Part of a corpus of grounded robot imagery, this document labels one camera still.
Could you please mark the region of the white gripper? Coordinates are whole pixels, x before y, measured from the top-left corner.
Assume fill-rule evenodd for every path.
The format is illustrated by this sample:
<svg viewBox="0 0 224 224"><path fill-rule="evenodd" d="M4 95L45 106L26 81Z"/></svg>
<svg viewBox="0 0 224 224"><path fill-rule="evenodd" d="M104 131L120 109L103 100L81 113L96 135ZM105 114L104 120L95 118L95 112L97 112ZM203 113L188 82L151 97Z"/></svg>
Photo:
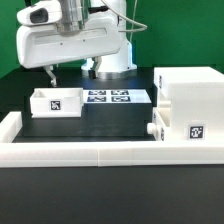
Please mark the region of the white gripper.
<svg viewBox="0 0 224 224"><path fill-rule="evenodd" d="M27 68L44 67L57 86L55 64L93 58L92 78L104 55L117 53L122 45L118 22L88 0L40 0L17 13L19 63Z"/></svg>

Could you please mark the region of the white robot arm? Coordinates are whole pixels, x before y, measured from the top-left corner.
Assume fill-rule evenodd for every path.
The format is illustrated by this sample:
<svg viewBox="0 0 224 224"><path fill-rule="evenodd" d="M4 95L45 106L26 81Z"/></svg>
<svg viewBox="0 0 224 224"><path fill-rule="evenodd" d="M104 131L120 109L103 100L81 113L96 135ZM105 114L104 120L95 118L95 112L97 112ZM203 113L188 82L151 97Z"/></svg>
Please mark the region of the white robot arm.
<svg viewBox="0 0 224 224"><path fill-rule="evenodd" d="M125 0L39 0L20 10L16 33L18 61L43 68L56 87L53 67L85 60L91 78L116 76L136 66L126 37Z"/></svg>

